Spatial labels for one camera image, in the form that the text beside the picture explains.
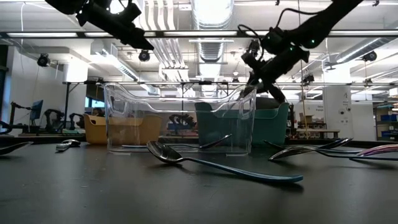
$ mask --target window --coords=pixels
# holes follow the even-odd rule
[[[98,101],[98,100],[93,100],[91,107],[93,108],[104,108],[105,107],[105,103],[102,101]]]
[[[90,104],[91,104],[91,99],[86,97],[85,107],[91,107]]]

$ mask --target security camera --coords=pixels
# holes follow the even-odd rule
[[[48,54],[40,54],[39,59],[37,59],[37,65],[40,67],[50,66],[50,59]]]
[[[377,59],[377,54],[374,51],[369,52],[362,57],[362,60],[364,60],[365,62],[373,62],[375,61],[375,59]]]
[[[138,59],[139,59],[141,62],[147,62],[147,61],[149,61],[149,59],[150,59],[149,52],[148,52],[147,50],[142,50],[141,53],[140,53],[139,56],[138,56]]]

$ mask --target orange bin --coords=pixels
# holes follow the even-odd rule
[[[84,114],[86,140],[90,144],[146,145],[159,139],[162,118],[147,115],[144,118],[109,118],[108,137],[106,120],[102,117]]]

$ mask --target workbench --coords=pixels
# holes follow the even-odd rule
[[[0,157],[1,223],[398,223],[398,163],[316,153],[268,162],[273,153],[187,155],[304,180],[270,185],[148,152],[32,145]]]

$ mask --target cardboard box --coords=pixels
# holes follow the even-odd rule
[[[307,123],[312,123],[312,116],[313,115],[306,115],[305,118],[304,118],[304,114],[300,113],[300,122],[304,123],[304,122],[307,121]]]

